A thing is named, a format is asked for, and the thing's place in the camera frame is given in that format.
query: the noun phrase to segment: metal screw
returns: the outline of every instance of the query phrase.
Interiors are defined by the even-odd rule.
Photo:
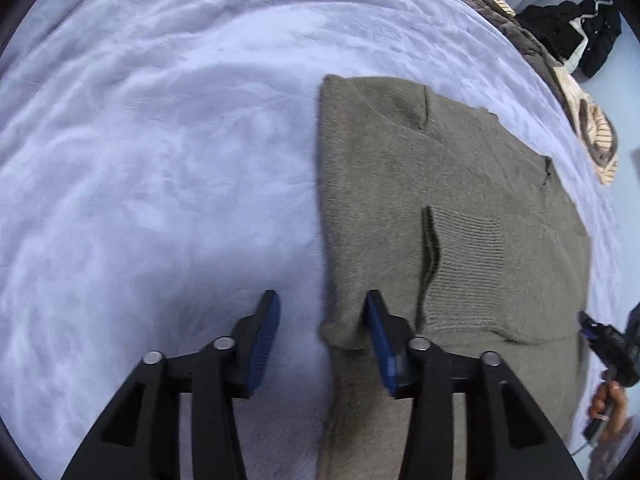
[[[147,365],[155,365],[155,364],[158,364],[160,361],[162,361],[163,357],[164,356],[160,352],[153,350],[152,352],[149,352],[147,355],[145,355],[145,358],[143,359],[143,361]]]
[[[413,339],[411,339],[411,341],[409,341],[409,348],[412,348],[414,350],[428,350],[430,346],[431,341],[423,337],[414,337]]]
[[[482,361],[489,366],[497,366],[500,364],[500,356],[495,352],[485,352],[482,354]]]
[[[229,350],[235,346],[236,342],[232,337],[219,337],[213,342],[218,350]]]

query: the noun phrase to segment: hand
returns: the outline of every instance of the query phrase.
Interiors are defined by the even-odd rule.
[[[604,403],[607,395],[613,399],[615,407],[607,427],[602,432],[600,442],[606,442],[610,438],[616,436],[625,425],[626,421],[626,394],[624,389],[616,381],[611,381],[607,387],[607,383],[602,383],[596,394],[591,399],[591,407],[587,412],[590,418],[604,411]]]

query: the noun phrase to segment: black handle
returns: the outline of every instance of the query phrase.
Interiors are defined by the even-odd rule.
[[[592,418],[589,422],[589,425],[584,430],[583,435],[591,446],[595,446],[600,440],[602,432],[607,427],[607,424],[609,423],[609,419],[611,418],[611,414],[613,413],[615,407],[616,403],[614,402],[614,400],[611,397],[607,397],[604,405],[604,411],[601,413],[603,417],[606,417],[606,420],[602,420],[600,418]]]

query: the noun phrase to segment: white bedding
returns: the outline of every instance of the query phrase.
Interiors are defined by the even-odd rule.
[[[553,156],[593,238],[589,311],[619,321],[608,192],[548,88],[459,0],[39,0],[0,59],[0,414],[44,480],[145,352],[195,351],[266,288],[283,317],[237,410],[248,475],[314,478],[327,73],[428,84]]]

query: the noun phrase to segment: bed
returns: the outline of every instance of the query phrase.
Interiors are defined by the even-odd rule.
[[[548,87],[463,2],[38,0],[0,58],[0,415],[44,480],[141,356],[225,335],[266,288],[283,317],[236,407],[248,476],[315,477],[327,73],[428,84],[552,156],[593,241],[588,312],[620,322],[609,193]],[[570,450],[598,376],[592,357]]]

